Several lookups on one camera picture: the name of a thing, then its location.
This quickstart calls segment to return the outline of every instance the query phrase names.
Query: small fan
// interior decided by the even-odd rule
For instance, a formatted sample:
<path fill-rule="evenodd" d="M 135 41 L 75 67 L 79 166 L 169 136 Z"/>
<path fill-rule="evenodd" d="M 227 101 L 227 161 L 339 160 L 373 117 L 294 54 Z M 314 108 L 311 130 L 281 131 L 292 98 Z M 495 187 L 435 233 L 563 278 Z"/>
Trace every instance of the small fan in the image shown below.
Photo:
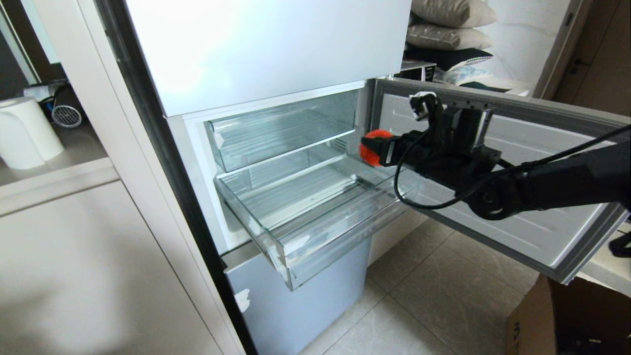
<path fill-rule="evenodd" d="M 85 111 L 70 85 L 57 89 L 50 116 L 53 122 L 64 128 L 75 128 L 81 124 Z"/>

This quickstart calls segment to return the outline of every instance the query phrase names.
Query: shelf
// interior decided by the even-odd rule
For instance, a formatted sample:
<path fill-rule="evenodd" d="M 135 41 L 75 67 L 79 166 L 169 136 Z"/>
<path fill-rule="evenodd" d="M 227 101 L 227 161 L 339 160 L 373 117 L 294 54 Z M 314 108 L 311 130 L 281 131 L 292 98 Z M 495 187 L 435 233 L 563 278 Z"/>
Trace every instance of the shelf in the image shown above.
<path fill-rule="evenodd" d="M 17 170 L 0 160 L 0 216 L 118 179 L 89 122 L 53 129 L 64 151 L 44 165 Z"/>
<path fill-rule="evenodd" d="M 294 102 L 206 123 L 213 155 L 226 171 L 353 131 L 357 91 Z"/>
<path fill-rule="evenodd" d="M 404 208 L 394 169 L 324 145 L 216 181 L 227 205 L 290 289 L 341 257 Z"/>

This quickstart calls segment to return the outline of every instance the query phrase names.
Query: cardboard box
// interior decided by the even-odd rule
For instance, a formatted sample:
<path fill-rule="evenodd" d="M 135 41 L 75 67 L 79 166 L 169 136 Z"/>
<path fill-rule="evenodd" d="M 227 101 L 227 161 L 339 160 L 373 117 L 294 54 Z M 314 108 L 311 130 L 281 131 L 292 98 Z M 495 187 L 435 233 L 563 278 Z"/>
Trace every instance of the cardboard box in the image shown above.
<path fill-rule="evenodd" d="M 630 335 L 630 298 L 582 279 L 563 286 L 540 276 L 508 319 L 506 355 L 557 355 L 568 348 L 629 355 Z"/>

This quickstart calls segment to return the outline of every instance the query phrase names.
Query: white cabinet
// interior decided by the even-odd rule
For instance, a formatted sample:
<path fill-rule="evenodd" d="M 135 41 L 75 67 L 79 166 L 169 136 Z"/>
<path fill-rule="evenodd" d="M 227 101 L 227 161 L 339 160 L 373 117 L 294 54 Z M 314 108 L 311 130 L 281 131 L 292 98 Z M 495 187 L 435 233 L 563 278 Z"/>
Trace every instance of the white cabinet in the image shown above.
<path fill-rule="evenodd" d="M 0 353 L 221 352 L 116 181 L 0 219 Z"/>

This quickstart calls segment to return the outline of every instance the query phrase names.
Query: silver panel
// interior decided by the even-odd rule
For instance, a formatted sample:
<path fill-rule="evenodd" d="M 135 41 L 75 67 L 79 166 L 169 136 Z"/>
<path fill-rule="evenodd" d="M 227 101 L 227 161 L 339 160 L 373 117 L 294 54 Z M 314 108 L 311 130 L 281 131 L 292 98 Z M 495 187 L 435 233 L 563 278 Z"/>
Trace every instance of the silver panel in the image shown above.
<path fill-rule="evenodd" d="M 370 238 L 295 291 L 262 253 L 252 257 L 257 250 L 252 244 L 241 247 L 245 253 L 232 255 L 237 249 L 223 259 L 230 265 L 226 275 L 234 293 L 248 294 L 243 317 L 261 355 L 298 354 L 362 295 Z"/>
<path fill-rule="evenodd" d="M 166 116 L 398 73 L 410 0 L 127 0 Z"/>

